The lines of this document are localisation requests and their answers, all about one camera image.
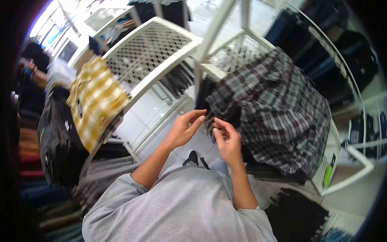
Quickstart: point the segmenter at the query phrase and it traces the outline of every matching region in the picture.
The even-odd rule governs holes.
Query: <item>yellow checkered shirt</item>
[[[127,92],[114,80],[100,57],[82,67],[70,85],[66,103],[78,136],[88,152],[93,151],[107,126],[129,101]]]

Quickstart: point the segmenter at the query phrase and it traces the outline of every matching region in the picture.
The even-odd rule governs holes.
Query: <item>wire mesh grid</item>
[[[268,49],[249,36],[240,36],[213,54],[209,62],[224,73],[230,74],[267,52]]]
[[[328,132],[328,138],[327,143],[325,146],[324,156],[323,160],[321,161],[321,164],[319,168],[317,169],[316,174],[314,175],[312,181],[315,184],[316,188],[319,190],[319,192],[322,192],[324,190],[324,179],[327,172],[328,167],[331,165],[331,161],[333,156],[337,159],[340,156],[340,149],[341,149],[341,138],[339,135],[339,132],[337,131],[337,128],[333,121],[330,123],[330,129]]]
[[[137,85],[192,40],[156,21],[142,27],[105,59],[118,81]]]

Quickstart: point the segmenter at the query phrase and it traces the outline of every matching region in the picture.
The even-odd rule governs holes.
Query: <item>sneaker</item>
[[[190,154],[188,155],[188,159],[186,161],[193,161],[193,162],[195,162],[196,165],[199,165],[197,153],[195,150],[190,151]]]

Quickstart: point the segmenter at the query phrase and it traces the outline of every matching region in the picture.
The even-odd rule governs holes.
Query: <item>gray sleeve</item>
[[[115,220],[117,214],[113,212],[123,204],[148,191],[147,188],[133,180],[130,173],[117,178],[85,215],[82,224],[84,240],[96,241],[98,235],[103,236],[101,229],[104,230],[106,225]]]
[[[238,209],[237,211],[245,215],[258,227],[266,241],[277,242],[265,211],[261,210],[259,207],[256,209]]]

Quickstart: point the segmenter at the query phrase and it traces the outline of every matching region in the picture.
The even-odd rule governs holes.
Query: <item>plaid shirt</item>
[[[240,127],[242,145],[257,162],[283,175],[316,173],[329,104],[280,48],[227,76],[206,100],[214,116]]]
[[[70,96],[66,103],[70,107],[79,139],[88,152],[92,152],[101,138],[109,137],[122,122],[122,117],[113,122],[113,127],[103,133],[113,119],[129,104],[129,96],[114,80],[104,61],[97,57],[85,64],[70,85]]]

